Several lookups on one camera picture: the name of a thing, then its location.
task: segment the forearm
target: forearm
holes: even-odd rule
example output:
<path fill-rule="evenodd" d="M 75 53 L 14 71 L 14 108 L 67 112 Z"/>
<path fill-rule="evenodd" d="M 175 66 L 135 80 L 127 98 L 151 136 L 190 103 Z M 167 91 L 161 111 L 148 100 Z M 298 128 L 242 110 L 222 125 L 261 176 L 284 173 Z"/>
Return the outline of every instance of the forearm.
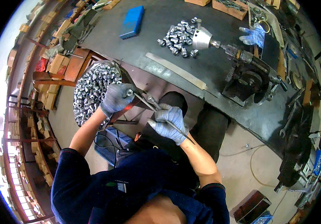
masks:
<path fill-rule="evenodd" d="M 73 136 L 70 148 L 78 151 L 82 156 L 85 156 L 91 147 L 95 138 L 96 132 L 102 121 L 106 119 L 106 115 L 98 108 L 95 113 L 82 125 Z"/>
<path fill-rule="evenodd" d="M 213 158 L 188 134 L 188 137 L 195 142 L 195 145 L 185 139 L 180 147 L 188 156 L 190 164 L 200 179 L 201 187 L 208 183 L 221 183 L 221 175 L 216 167 Z"/>

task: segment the hand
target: hand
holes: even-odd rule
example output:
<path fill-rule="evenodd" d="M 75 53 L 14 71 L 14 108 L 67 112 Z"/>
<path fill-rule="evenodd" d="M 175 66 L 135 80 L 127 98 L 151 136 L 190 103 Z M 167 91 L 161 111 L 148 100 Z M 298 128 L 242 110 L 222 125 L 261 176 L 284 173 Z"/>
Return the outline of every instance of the hand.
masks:
<path fill-rule="evenodd" d="M 247 29 L 244 27 L 239 27 L 239 30 L 248 33 L 248 36 L 241 36 L 239 40 L 241 40 L 246 45 L 257 44 L 259 47 L 264 47 L 264 39 L 265 39 L 265 30 L 259 23 L 255 23 L 253 25 L 255 29 Z"/>
<path fill-rule="evenodd" d="M 189 129 L 184 126 L 183 112 L 177 106 L 160 104 L 160 107 L 162 110 L 154 114 L 157 122 L 149 119 L 148 123 L 159 135 L 172 139 L 178 146 L 185 140 L 185 136 L 167 124 L 165 120 L 172 122 L 177 128 L 188 135 Z"/>
<path fill-rule="evenodd" d="M 127 96 L 127 90 L 136 91 L 136 87 L 128 83 L 111 84 L 108 86 L 103 103 L 100 104 L 102 112 L 107 116 L 123 110 L 133 101 L 134 95 Z"/>

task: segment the pile of hex nuts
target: pile of hex nuts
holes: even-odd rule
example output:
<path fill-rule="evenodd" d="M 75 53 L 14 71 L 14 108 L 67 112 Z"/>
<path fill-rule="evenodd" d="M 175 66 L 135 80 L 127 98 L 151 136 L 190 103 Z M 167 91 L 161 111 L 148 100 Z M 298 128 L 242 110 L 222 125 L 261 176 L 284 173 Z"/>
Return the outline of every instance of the pile of hex nuts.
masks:
<path fill-rule="evenodd" d="M 197 18 L 194 17 L 191 21 L 196 24 Z M 167 34 L 163 39 L 158 39 L 158 43 L 161 47 L 168 47 L 172 54 L 177 55 L 179 52 L 185 58 L 188 57 L 188 51 L 186 46 L 193 44 L 195 26 L 190 25 L 187 21 L 182 20 L 176 26 L 171 25 Z M 198 50 L 190 51 L 190 56 L 196 57 Z"/>
<path fill-rule="evenodd" d="M 107 87 L 118 83 L 122 83 L 122 77 L 115 62 L 104 61 L 87 69 L 74 89 L 73 113 L 78 126 L 83 125 L 103 102 Z M 101 126 L 109 120 L 106 118 Z"/>

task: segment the navy blue shirt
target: navy blue shirt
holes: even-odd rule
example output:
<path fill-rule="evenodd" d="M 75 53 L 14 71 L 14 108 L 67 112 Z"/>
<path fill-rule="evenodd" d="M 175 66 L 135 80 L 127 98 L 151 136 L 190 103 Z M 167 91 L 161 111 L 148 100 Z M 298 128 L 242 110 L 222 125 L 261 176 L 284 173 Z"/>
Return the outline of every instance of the navy blue shirt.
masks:
<path fill-rule="evenodd" d="M 188 224 L 230 223 L 223 185 L 211 183 L 196 194 L 184 178 L 184 170 L 161 149 L 136 153 L 113 170 L 90 175 L 84 157 L 66 148 L 59 157 L 51 208 L 60 223 L 117 224 L 163 194 L 180 208 Z"/>

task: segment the red bag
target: red bag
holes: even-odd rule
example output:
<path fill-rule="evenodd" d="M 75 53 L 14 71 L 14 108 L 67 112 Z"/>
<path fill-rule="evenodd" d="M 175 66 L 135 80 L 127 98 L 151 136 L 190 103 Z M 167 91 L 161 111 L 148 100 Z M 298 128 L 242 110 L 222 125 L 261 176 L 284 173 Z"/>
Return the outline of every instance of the red bag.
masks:
<path fill-rule="evenodd" d="M 36 64 L 36 69 L 35 71 L 37 72 L 43 72 L 46 70 L 46 66 L 47 66 L 47 63 L 48 63 L 48 59 L 46 58 L 41 58 L 37 64 Z"/>

